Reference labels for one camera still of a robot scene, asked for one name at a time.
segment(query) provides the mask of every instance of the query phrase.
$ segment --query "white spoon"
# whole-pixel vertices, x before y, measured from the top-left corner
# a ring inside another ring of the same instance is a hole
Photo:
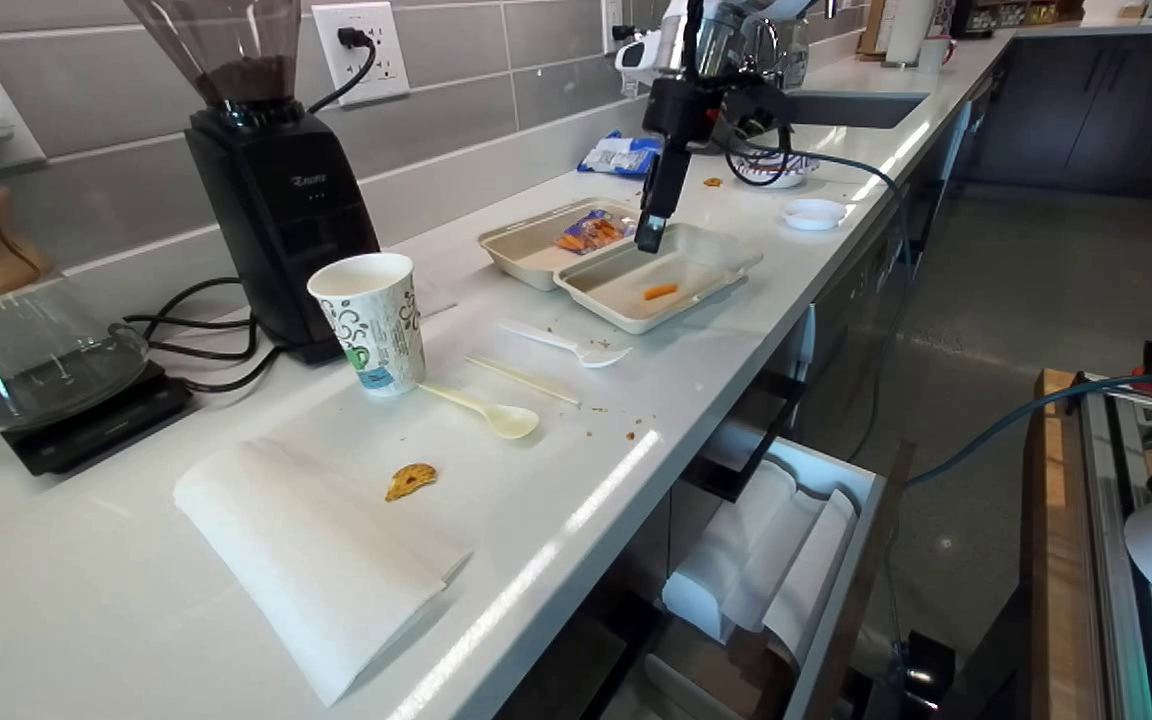
[[[532,327],[532,326],[503,326],[503,327],[523,341],[571,354],[582,367],[609,367],[630,356],[630,343],[618,343],[618,341],[571,341],[571,335],[562,335],[554,327]]]
[[[421,391],[471,411],[503,443],[522,443],[522,442],[527,442],[542,427],[542,418],[527,411],[527,409],[518,409],[518,405],[486,405],[475,398],[465,398],[465,391],[451,391],[451,388],[438,388],[438,386],[421,386]]]

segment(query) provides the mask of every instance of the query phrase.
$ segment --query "paper cup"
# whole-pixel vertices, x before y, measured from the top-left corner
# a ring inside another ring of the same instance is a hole
[[[406,398],[423,378],[413,259],[398,252],[344,258],[310,278],[363,398]]]

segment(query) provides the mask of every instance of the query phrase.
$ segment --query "paper towel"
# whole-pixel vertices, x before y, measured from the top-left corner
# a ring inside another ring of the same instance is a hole
[[[831,584],[851,525],[851,500],[845,493],[831,493],[813,525],[813,537],[803,539],[799,556],[793,561],[785,584],[771,596],[763,625],[793,658],[803,658],[803,640],[815,630],[819,596]]]
[[[799,493],[788,470],[761,464],[665,580],[659,600],[717,644],[727,644],[734,630],[768,630],[799,654],[851,525],[856,503],[839,490]]]
[[[761,464],[738,503],[724,503],[686,564],[665,580],[665,610],[711,640],[761,631],[763,612],[813,532],[824,500],[799,493],[779,464]]]
[[[741,580],[724,596],[724,616],[734,625],[761,631],[763,612],[799,556],[824,498],[799,493],[796,476],[779,464],[761,464],[747,490],[738,500],[738,518],[744,528],[744,554],[738,556]]]
[[[367,509],[278,442],[210,456],[177,484],[200,528],[324,703],[446,588],[467,554]]]
[[[883,44],[883,63],[915,63],[931,27],[938,0],[901,0]]]

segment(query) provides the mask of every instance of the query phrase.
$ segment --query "coffee grinder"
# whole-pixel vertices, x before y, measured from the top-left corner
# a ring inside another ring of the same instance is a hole
[[[339,140],[292,97],[300,0],[127,7],[210,103],[183,140],[260,327],[305,364],[339,356],[305,280],[378,232]]]

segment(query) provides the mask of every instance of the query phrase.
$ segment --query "white plate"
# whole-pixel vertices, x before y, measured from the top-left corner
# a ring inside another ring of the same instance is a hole
[[[845,221],[850,221],[850,204],[819,202],[819,197],[788,202],[788,218],[785,218],[785,226],[799,232],[828,232],[828,227],[839,227]]]
[[[556,272],[556,286],[609,326],[649,332],[741,286],[755,259],[744,242],[672,226],[655,258],[619,244]]]
[[[590,211],[609,211],[612,226],[626,227],[619,242],[591,250],[591,252],[570,252],[562,250],[564,232],[590,218]],[[532,288],[554,288],[554,272],[564,272],[571,263],[584,263],[602,252],[612,252],[618,244],[626,244],[638,227],[638,211],[626,209],[619,202],[575,202],[503,227],[493,227],[480,237],[480,250],[493,258],[493,263]]]

